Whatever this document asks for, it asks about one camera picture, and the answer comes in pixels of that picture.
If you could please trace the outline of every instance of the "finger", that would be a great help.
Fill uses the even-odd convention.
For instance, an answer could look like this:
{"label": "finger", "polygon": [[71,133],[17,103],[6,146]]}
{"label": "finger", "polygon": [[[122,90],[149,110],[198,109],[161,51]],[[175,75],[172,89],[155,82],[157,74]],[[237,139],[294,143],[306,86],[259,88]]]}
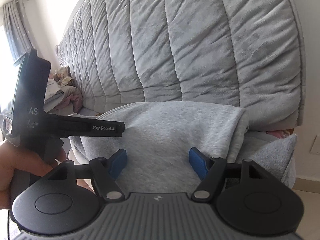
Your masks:
{"label": "finger", "polygon": [[14,169],[44,176],[52,167],[44,163],[37,153],[4,142],[0,145],[0,191],[9,187]]}
{"label": "finger", "polygon": [[57,160],[59,162],[64,162],[65,160],[67,160],[67,155],[66,155],[66,152],[64,151],[64,149],[61,148],[61,151],[59,152],[59,154],[57,156]]}
{"label": "finger", "polygon": [[50,162],[50,163],[48,163],[53,169],[55,168],[55,167],[57,167],[58,166],[58,162],[55,160],[55,161],[52,161],[52,162]]}
{"label": "finger", "polygon": [[92,190],[92,188],[89,187],[89,185],[85,182],[84,179],[77,179],[77,185],[80,187],[84,187],[87,190],[90,190],[91,192],[94,193],[94,191]]}
{"label": "finger", "polygon": [[10,199],[9,199],[9,189],[0,192],[0,209],[9,209]]}

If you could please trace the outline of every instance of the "gray curtain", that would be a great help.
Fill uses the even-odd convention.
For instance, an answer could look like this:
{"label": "gray curtain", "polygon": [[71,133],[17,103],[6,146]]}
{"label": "gray curtain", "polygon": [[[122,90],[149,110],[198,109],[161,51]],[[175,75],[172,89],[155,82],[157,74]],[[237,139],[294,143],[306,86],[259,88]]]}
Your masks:
{"label": "gray curtain", "polygon": [[6,32],[13,60],[29,48],[34,48],[30,40],[30,25],[22,0],[11,1],[2,6],[3,26]]}

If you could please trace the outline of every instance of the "floor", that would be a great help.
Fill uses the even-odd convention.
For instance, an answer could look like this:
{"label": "floor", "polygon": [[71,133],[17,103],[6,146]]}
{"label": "floor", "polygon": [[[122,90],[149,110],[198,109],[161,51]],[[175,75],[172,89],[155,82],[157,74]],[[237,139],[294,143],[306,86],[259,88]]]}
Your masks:
{"label": "floor", "polygon": [[304,204],[304,215],[297,233],[304,240],[320,240],[320,194],[294,190]]}
{"label": "floor", "polygon": [[[304,240],[320,240],[320,194],[294,190],[304,203],[304,216],[297,233]],[[0,210],[0,240],[7,240],[7,210]],[[15,224],[10,224],[11,238],[17,234]]]}

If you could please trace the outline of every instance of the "gray comforter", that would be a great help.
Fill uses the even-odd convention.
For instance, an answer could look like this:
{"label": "gray comforter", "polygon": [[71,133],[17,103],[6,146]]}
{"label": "gray comforter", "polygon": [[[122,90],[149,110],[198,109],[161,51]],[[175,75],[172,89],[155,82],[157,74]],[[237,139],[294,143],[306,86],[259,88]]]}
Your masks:
{"label": "gray comforter", "polygon": [[245,107],[251,130],[302,121],[292,0],[80,0],[57,54],[97,112],[197,101]]}

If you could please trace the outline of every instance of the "gray ribbed cover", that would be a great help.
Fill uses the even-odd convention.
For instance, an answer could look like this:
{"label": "gray ribbed cover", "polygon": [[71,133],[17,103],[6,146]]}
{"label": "gray ribbed cover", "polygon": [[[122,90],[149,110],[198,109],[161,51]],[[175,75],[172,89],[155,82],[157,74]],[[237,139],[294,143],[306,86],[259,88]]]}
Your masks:
{"label": "gray ribbed cover", "polygon": [[292,0],[80,0],[57,55],[97,112],[133,102],[245,107],[250,129],[302,123]]}
{"label": "gray ribbed cover", "polygon": [[211,207],[190,201],[185,193],[132,193],[122,203],[107,205],[88,227],[57,237],[22,233],[15,240],[299,240],[295,234],[253,237],[222,223]]}

